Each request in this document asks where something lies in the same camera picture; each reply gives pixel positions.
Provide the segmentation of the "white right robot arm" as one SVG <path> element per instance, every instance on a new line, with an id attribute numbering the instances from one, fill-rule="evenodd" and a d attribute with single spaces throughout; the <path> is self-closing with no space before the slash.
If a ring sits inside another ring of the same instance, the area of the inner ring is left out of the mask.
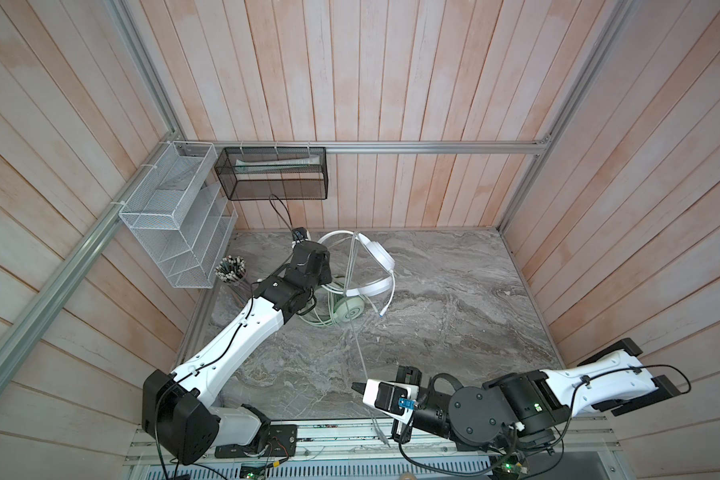
<path id="1" fill-rule="evenodd" d="M 402 443 L 419 429 L 460 449 L 529 453 L 550 448 L 555 428 L 580 414 L 620 416 L 682 395 L 667 376 L 651 374 L 641 353 L 626 338 L 572 369 L 510 373 L 479 387 L 450 374 L 423 386 L 418 369 L 401 366 L 394 381 L 370 382 L 363 402 L 393 419 L 392 436 Z"/>

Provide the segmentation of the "white headphones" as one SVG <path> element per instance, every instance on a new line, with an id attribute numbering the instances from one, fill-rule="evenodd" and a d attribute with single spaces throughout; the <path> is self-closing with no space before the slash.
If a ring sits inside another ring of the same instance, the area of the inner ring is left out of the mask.
<path id="1" fill-rule="evenodd" d="M 343 271 L 330 283 L 342 282 L 346 296 L 365 295 L 368 298 L 366 307 L 384 317 L 397 287 L 395 260 L 386 248 L 366 234 L 350 230 L 328 232 L 318 239 L 318 243 L 329 249 L 346 247 L 346 251 L 339 254 Z"/>

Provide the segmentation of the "mint green headphones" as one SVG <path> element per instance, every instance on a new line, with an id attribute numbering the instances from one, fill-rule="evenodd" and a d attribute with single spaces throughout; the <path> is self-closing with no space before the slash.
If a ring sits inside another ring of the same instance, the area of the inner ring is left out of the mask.
<path id="1" fill-rule="evenodd" d="M 327 312 L 323 314 L 318 312 L 319 301 L 315 299 L 311 311 L 298 315 L 303 322 L 313 327 L 327 328 L 349 324 L 362 316 L 368 302 L 365 295 L 346 296 L 342 282 L 323 285 L 320 292 L 326 294 Z"/>

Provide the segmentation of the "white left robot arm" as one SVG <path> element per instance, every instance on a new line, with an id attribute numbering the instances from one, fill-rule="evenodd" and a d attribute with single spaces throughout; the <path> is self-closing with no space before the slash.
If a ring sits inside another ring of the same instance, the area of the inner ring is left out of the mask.
<path id="1" fill-rule="evenodd" d="M 262 280 L 240 314 L 202 350 L 165 373 L 154 371 L 142 387 L 142 429 L 160 452 L 191 465 L 210 448 L 266 449 L 270 420 L 252 406 L 216 407 L 227 381 L 270 335 L 312 303 L 315 289 L 332 281 L 330 252 L 304 240 L 290 260 Z"/>

